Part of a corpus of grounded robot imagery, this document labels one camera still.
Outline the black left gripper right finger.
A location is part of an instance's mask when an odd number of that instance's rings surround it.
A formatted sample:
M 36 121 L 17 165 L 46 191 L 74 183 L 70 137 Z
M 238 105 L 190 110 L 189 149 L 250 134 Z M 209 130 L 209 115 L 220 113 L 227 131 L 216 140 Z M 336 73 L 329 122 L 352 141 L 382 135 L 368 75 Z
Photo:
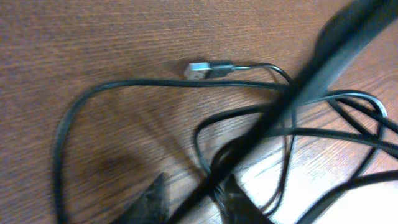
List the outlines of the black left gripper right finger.
M 239 187 L 234 175 L 224 183 L 223 221 L 229 224 L 273 224 Z

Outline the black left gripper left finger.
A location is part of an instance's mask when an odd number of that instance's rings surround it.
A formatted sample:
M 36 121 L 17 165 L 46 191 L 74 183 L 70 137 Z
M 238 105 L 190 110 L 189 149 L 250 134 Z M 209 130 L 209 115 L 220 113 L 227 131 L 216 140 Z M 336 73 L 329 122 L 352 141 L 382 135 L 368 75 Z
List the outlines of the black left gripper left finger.
M 164 224 L 169 218 L 168 174 L 161 173 L 111 224 Z

